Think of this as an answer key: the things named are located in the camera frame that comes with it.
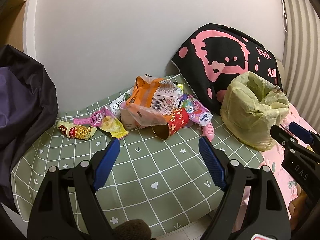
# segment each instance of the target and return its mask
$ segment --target brown fuzzy object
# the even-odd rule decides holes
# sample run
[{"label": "brown fuzzy object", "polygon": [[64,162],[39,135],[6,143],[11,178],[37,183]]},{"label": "brown fuzzy object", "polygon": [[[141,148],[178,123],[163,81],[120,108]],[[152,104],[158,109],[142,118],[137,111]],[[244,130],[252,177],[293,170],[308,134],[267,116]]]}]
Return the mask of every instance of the brown fuzzy object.
[{"label": "brown fuzzy object", "polygon": [[141,219],[129,220],[113,229],[118,240],[150,240],[151,230]]}]

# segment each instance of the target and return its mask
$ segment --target metal screw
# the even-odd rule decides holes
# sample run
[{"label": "metal screw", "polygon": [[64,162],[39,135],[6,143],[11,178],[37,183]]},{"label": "metal screw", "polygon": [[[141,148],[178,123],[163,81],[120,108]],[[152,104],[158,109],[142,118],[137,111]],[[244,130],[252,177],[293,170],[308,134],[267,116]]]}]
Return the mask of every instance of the metal screw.
[{"label": "metal screw", "polygon": [[232,166],[235,166],[235,167],[239,165],[239,162],[237,160],[231,160],[230,163]]},{"label": "metal screw", "polygon": [[270,168],[269,168],[269,166],[267,166],[267,165],[263,165],[263,166],[262,166],[262,169],[263,169],[265,172],[269,172],[269,171],[270,171]]},{"label": "metal screw", "polygon": [[82,161],[81,163],[80,163],[80,166],[81,167],[87,167],[89,165],[89,162],[88,161]]},{"label": "metal screw", "polygon": [[51,166],[49,168],[49,172],[55,172],[57,170],[57,167],[56,166]]}]

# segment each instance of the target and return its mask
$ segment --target white cable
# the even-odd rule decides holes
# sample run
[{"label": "white cable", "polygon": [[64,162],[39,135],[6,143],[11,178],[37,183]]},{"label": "white cable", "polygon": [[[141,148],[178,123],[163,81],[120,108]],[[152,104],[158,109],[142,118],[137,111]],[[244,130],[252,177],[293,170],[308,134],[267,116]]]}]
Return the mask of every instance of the white cable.
[{"label": "white cable", "polygon": [[282,10],[283,10],[283,14],[282,14],[282,26],[285,32],[288,32],[288,21],[287,21],[287,15],[285,13],[285,9],[284,9],[284,1],[281,0],[282,3]]}]

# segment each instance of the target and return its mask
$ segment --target black bag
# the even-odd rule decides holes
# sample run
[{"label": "black bag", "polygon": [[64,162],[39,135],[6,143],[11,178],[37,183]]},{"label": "black bag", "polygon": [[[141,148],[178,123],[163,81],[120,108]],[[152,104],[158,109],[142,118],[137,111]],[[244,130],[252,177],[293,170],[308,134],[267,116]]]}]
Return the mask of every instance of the black bag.
[{"label": "black bag", "polygon": [[0,49],[0,202],[17,212],[10,173],[32,144],[54,125],[56,88],[44,66],[21,51]]}]

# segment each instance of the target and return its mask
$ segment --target wooden shelf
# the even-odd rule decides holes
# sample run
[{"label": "wooden shelf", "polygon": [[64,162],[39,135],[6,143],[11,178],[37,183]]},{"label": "wooden shelf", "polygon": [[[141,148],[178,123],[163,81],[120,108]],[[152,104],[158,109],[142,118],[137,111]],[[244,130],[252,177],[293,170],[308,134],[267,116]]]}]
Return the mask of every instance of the wooden shelf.
[{"label": "wooden shelf", "polygon": [[0,14],[0,48],[10,44],[23,52],[23,20],[26,0],[9,0]]},{"label": "wooden shelf", "polygon": [[26,0],[9,0],[2,13],[0,14],[0,21],[7,17],[12,11],[14,11],[15,8],[18,6],[24,4]]}]

